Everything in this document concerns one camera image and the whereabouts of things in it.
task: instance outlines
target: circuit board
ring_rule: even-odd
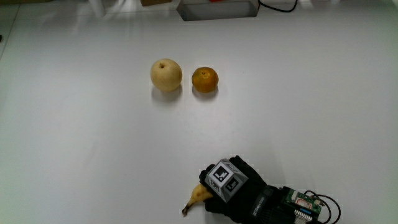
[[[319,200],[293,189],[287,194],[284,203],[309,215],[313,213],[319,215],[322,210]]]

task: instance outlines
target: white table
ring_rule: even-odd
[[[340,223],[394,223],[397,10],[315,9],[16,20],[0,60],[0,222],[231,223],[181,209],[202,169],[238,154],[268,184],[333,196]],[[160,58],[181,66],[179,91],[153,88]],[[219,74],[213,96],[192,92],[202,66]]]

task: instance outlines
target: orange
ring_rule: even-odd
[[[211,92],[217,87],[218,75],[212,68],[198,68],[192,75],[192,84],[200,93]]]

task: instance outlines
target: banana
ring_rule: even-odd
[[[187,206],[182,210],[182,215],[186,217],[188,215],[188,209],[197,202],[202,202],[206,199],[212,198],[213,195],[207,191],[206,187],[202,184],[198,184],[193,190],[191,199],[188,201]]]

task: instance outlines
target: black wire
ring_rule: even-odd
[[[332,224],[336,224],[336,223],[338,222],[338,220],[340,219],[340,216],[341,216],[341,209],[340,209],[340,206],[338,205],[338,203],[337,203],[333,198],[331,198],[331,197],[329,197],[329,196],[321,195],[321,194],[316,194],[315,192],[313,192],[313,191],[311,191],[311,190],[308,190],[308,191],[304,192],[304,194],[306,195],[306,194],[309,193],[309,192],[310,192],[311,194],[313,194],[313,196],[315,196],[316,198],[318,198],[318,200],[322,201],[322,202],[328,207],[328,209],[329,209],[329,218],[328,218],[328,220],[327,220],[326,222],[324,222],[324,223],[322,223],[322,224],[326,224],[326,223],[328,223],[328,222],[330,221],[331,212],[330,212],[330,208],[329,208],[328,204],[327,204],[324,200],[320,199],[319,197],[328,198],[328,199],[330,199],[334,204],[336,204],[337,209],[338,209],[338,216],[337,216],[336,220],[332,223]]]
[[[298,2],[299,0],[296,0],[296,2],[294,3],[293,8],[292,8],[292,9],[289,9],[289,10],[277,9],[277,8],[274,8],[274,7],[272,7],[272,6],[268,6],[268,5],[264,4],[264,3],[262,3],[260,0],[258,0],[258,1],[259,1],[259,4],[260,4],[260,5],[262,5],[262,6],[264,6],[264,7],[267,7],[267,8],[269,8],[269,9],[276,10],[276,11],[278,11],[278,12],[292,12],[292,11],[296,8],[297,2]]]
[[[308,192],[310,192],[311,194],[313,194],[312,197],[316,197],[319,201],[323,202],[323,203],[326,205],[326,207],[328,208],[328,211],[329,211],[328,220],[326,220],[325,222],[323,222],[323,223],[321,223],[321,224],[326,224],[326,223],[328,223],[328,222],[330,221],[330,219],[331,219],[331,210],[330,210],[329,205],[328,205],[324,200],[320,199],[319,196],[318,196],[315,192],[313,192],[312,190],[308,190],[308,191],[304,192],[304,194],[306,195]]]

